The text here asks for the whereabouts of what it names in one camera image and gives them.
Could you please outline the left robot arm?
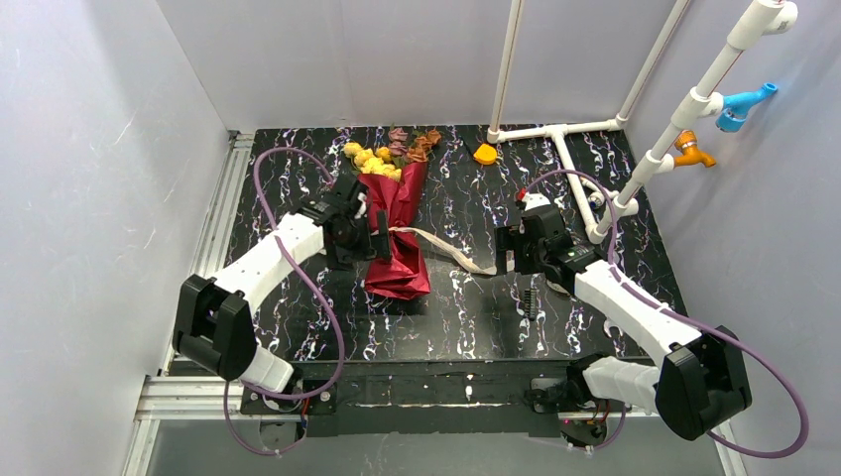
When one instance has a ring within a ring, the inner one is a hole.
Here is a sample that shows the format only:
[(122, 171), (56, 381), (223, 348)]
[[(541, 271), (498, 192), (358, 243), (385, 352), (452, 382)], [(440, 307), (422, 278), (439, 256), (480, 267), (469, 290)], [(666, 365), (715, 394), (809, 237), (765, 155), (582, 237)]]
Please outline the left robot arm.
[(180, 288), (173, 335), (175, 351), (226, 382), (238, 380), (267, 397), (293, 401), (295, 368), (259, 345), (252, 322), (264, 299), (289, 274), (307, 282), (301, 263), (324, 255), (331, 270), (391, 258), (384, 211), (372, 211), (369, 188), (354, 176), (306, 198), (273, 220), (272, 231), (210, 277), (193, 274)]

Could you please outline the beige ribbon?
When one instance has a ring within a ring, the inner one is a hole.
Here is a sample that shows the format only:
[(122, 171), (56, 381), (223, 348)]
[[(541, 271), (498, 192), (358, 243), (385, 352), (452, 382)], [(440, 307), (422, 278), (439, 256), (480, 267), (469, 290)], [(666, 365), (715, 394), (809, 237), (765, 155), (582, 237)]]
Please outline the beige ribbon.
[(431, 244), (434, 248), (437, 248), (443, 254), (452, 258), (455, 261), (455, 263), (467, 273), (486, 277), (493, 277), (498, 275), (498, 269), (496, 266), (492, 266), (489, 268), (479, 267), (475, 262), (469, 259), (459, 249), (429, 232), (414, 227), (390, 227), (389, 231), (400, 233), (413, 233), (421, 237), (426, 242)]

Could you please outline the orange fake flower stem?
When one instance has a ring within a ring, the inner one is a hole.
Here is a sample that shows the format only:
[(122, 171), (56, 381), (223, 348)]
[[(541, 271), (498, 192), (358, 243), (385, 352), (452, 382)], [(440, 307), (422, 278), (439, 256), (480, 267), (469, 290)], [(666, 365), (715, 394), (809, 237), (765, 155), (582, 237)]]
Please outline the orange fake flower stem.
[(427, 131), (413, 131), (411, 138), (413, 140), (407, 147), (404, 155), (408, 164), (427, 163), (431, 151), (439, 144), (442, 136), (438, 130), (430, 129)]

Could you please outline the yellow fake flower bunch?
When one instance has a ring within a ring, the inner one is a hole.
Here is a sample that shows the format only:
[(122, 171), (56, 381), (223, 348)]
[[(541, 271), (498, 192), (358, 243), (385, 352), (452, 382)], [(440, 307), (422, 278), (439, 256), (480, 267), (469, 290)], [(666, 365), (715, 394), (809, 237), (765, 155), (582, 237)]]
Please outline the yellow fake flower bunch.
[(348, 142), (343, 146), (342, 153), (360, 174), (381, 176), (393, 181), (402, 178), (402, 168), (396, 164), (395, 157), (387, 147), (371, 149), (356, 142)]

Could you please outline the maroon wrapping paper sheet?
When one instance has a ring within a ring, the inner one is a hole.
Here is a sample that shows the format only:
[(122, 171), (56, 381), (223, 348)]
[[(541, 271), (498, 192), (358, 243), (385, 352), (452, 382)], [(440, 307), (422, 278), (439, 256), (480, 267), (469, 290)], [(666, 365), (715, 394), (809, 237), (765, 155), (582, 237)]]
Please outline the maroon wrapping paper sheet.
[(377, 213), (386, 214), (390, 229), (391, 258), (370, 263), (365, 291), (384, 298), (410, 300), (430, 292), (430, 281), (418, 238), (402, 229), (413, 224), (420, 207), (427, 174), (426, 163), (402, 168), (401, 178), (362, 174), (358, 178), (368, 187), (369, 221), (377, 223)]

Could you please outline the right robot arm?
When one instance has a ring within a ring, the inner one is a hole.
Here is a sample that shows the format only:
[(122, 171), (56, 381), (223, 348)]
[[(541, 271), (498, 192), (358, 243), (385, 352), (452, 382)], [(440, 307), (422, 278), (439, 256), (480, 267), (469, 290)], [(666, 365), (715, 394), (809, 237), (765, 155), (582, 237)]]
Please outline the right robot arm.
[(504, 272), (541, 274), (556, 291), (600, 311), (651, 358), (649, 365), (596, 353), (568, 365), (563, 383), (533, 390), (548, 399), (584, 404), (612, 400), (658, 414), (666, 426), (694, 440), (746, 410), (753, 402), (741, 352), (723, 326), (699, 331), (667, 316), (664, 303), (608, 263), (604, 252), (576, 244), (559, 208), (543, 195), (518, 202), (517, 224), (496, 230), (497, 263)]

